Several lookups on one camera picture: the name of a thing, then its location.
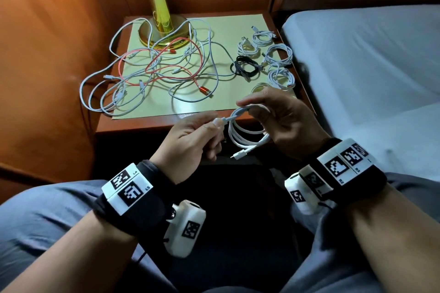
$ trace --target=forearm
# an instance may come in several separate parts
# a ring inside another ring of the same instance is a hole
[[[2,293],[110,292],[137,239],[89,212]]]
[[[346,209],[371,268],[389,293],[440,290],[440,224],[390,185]]]

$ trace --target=yellow paper mat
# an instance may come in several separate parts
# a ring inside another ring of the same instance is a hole
[[[235,58],[237,57],[237,44],[241,41],[242,37],[245,36],[252,40],[252,35],[254,31],[251,26],[256,26],[259,30],[268,30],[266,22],[263,15],[243,15],[243,16],[220,16],[220,17],[210,17],[202,18],[207,21],[212,28],[212,41],[221,43],[230,53],[230,55]],[[140,27],[141,21],[135,23],[132,26],[132,33],[129,40],[128,51],[133,49],[139,49],[144,47],[139,40],[138,29]],[[201,21],[191,21],[191,25],[197,30],[197,36],[199,39],[204,40],[208,37],[208,26]],[[183,55],[184,50],[187,46],[179,48],[177,55]],[[268,47],[261,49],[261,52],[266,53]],[[205,46],[206,55],[208,54],[208,45]],[[150,57],[148,57],[148,52],[141,52],[137,56],[130,59],[133,63],[148,63]],[[218,45],[212,44],[212,55],[216,63],[217,71],[219,74],[231,74],[230,65],[231,60],[227,56],[226,52]],[[275,52],[272,56],[275,59],[280,59],[278,52]],[[261,64],[263,56],[255,58],[258,63]],[[180,65],[185,65],[186,61],[181,62]],[[200,66],[200,57],[198,53],[194,53],[190,59],[190,64],[187,68],[195,73]],[[132,66],[125,64],[123,75],[127,76],[135,71],[140,70],[142,67]],[[186,77],[187,73],[181,71],[175,75],[171,72],[175,68],[168,68],[164,70],[165,75]],[[207,62],[204,67],[203,73],[214,73],[212,67],[211,59]],[[146,81],[148,76],[132,78],[130,82],[138,83],[139,79]],[[206,110],[226,110],[235,109],[237,106],[235,102],[250,94],[252,88],[259,82],[267,82],[267,74],[260,73],[258,76],[252,78],[250,82],[247,82],[241,76],[234,77],[220,77],[220,82],[217,90],[213,93],[212,97],[208,97],[206,100],[196,103],[183,102],[177,99],[173,99],[168,94],[168,89],[174,85],[165,83],[161,80],[155,81],[154,83],[148,85],[146,88],[146,98],[142,104],[137,107],[134,111],[119,117],[113,117],[115,119],[122,118],[137,118],[137,117],[149,117],[149,116],[162,116],[171,114],[187,114],[193,112],[200,112]],[[216,80],[214,76],[208,76],[206,78],[198,79],[200,86],[204,86],[209,90],[215,87]],[[137,93],[139,93],[140,88],[138,86],[128,86],[127,94],[124,97],[124,102],[129,101]],[[197,86],[193,81],[182,85],[175,93],[176,96],[182,97],[186,100],[196,100],[201,99],[204,95],[198,90]],[[123,110],[115,110],[115,113],[120,113],[122,111],[127,111],[134,107],[140,100],[141,96],[136,98],[133,102],[122,107]]]

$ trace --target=leg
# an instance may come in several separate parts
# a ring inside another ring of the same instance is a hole
[[[69,182],[26,190],[0,206],[0,291],[49,249],[87,212],[104,180]],[[152,292],[175,292],[138,245],[117,291],[142,280]]]
[[[387,176],[397,190],[440,221],[440,183],[401,174]],[[315,240],[310,255],[282,293],[383,292],[341,213],[324,209],[320,217],[297,216],[295,220],[314,232]]]

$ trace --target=person's right hand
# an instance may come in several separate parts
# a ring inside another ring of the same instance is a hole
[[[262,104],[272,111],[252,107],[249,114],[256,118],[278,148],[289,157],[303,158],[318,151],[330,139],[313,112],[288,92],[266,87],[237,101],[239,107]]]

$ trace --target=lamp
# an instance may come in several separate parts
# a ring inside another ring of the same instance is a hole
[[[172,31],[178,28],[187,19],[177,14],[170,14],[166,0],[150,0],[153,8],[153,16],[149,18],[152,24],[152,35],[150,40],[150,46],[157,41],[161,40],[166,35],[169,35]],[[150,25],[145,21],[139,28],[140,41],[148,46],[148,37],[150,36]],[[172,40],[177,37],[188,38],[190,35],[189,26],[183,25],[176,33],[168,37],[167,39],[159,42],[158,47],[163,48],[168,46]],[[187,44],[186,40],[179,40],[174,42],[170,49],[176,49]]]

